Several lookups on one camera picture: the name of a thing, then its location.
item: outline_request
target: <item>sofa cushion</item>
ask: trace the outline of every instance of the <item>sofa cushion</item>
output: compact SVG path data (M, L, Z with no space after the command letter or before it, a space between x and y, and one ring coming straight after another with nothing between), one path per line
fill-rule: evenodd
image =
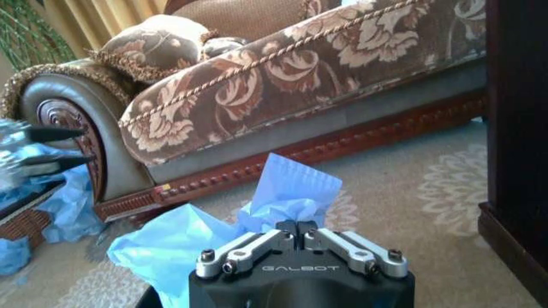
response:
M482 56L482 0L359 2L150 86L118 122L123 142L158 164Z
M390 91L375 93L363 101L343 104L317 116L275 125L202 151L193 151L165 164L147 166L146 169L155 183L169 183L182 176L274 151L289 144L479 90L485 87L485 79L485 63L478 60L411 81Z
M223 37L257 40L341 4L341 0L186 0L174 16L217 29Z
M89 55L133 80L154 83L199 61L202 42L213 34L186 18L155 15L122 30Z
M234 50L243 45L249 44L249 41L238 37L215 37L206 40L202 47L201 59L206 60L222 53Z

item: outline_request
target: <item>patterned rug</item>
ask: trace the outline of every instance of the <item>patterned rug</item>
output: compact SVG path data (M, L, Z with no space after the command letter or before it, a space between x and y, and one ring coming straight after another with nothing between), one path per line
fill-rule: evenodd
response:
M415 307L538 307L477 235L485 139L483 124L470 123L315 166L343 181L326 226L402 250ZM233 221L254 185L193 203ZM0 307L133 307L146 285L103 257L130 230L118 222L78 243L42 245L22 271L0 280Z

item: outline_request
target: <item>carpet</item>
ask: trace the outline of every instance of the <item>carpet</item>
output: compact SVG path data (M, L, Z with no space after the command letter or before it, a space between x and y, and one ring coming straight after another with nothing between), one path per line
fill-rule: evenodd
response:
M538 307L477 235L485 142L485 125L470 123L314 166L343 181L326 226L402 250L415 307ZM193 204L233 221L254 186ZM131 307L146 284L103 258L130 230L121 221L78 243L42 245L22 271L0 280L0 307Z

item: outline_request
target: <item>carved wooden base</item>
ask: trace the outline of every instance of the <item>carved wooden base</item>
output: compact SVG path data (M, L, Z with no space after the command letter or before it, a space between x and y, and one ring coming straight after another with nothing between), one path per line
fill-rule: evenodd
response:
M273 152L303 164L315 164L422 133L463 124L483 113L485 93L473 92L297 142ZM253 155L129 196L99 203L94 207L95 213L102 220L111 221L161 206L181 204L255 180L266 156L267 153Z
M529 254L499 222L487 203L479 204L477 230L542 307L548 307L548 268Z
M106 181L105 156L101 136L93 121L83 110L75 104L63 99L47 99L37 107L37 119L41 125L62 126L83 130L85 134L74 139L83 156L93 157L87 163L89 176L93 186L93 198L99 200Z

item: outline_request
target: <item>blue tissue paper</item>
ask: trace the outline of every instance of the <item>blue tissue paper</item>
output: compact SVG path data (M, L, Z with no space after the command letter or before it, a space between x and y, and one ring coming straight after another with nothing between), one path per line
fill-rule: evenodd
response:
M341 185L335 177L270 153L251 201L237 213L238 223L250 232L265 232L286 219L313 220L322 227Z
M98 234L103 228L93 211L87 168L77 166L63 171L62 177L65 185L37 206L37 210L51 216L51 224L41 231L47 243L75 242L85 235Z
M218 248L238 235L235 226L183 205L114 239L106 255L154 287L163 307L186 307L187 275L199 252Z
M286 219L313 220L322 226L341 184L333 176L269 154L254 196L239 209L235 224L227 225L187 204L119 236L106 252L109 259L154 287L163 308L186 308L187 275L199 252L247 231L265 232Z
M27 238L9 241L0 239L0 275L10 275L23 267L30 259Z

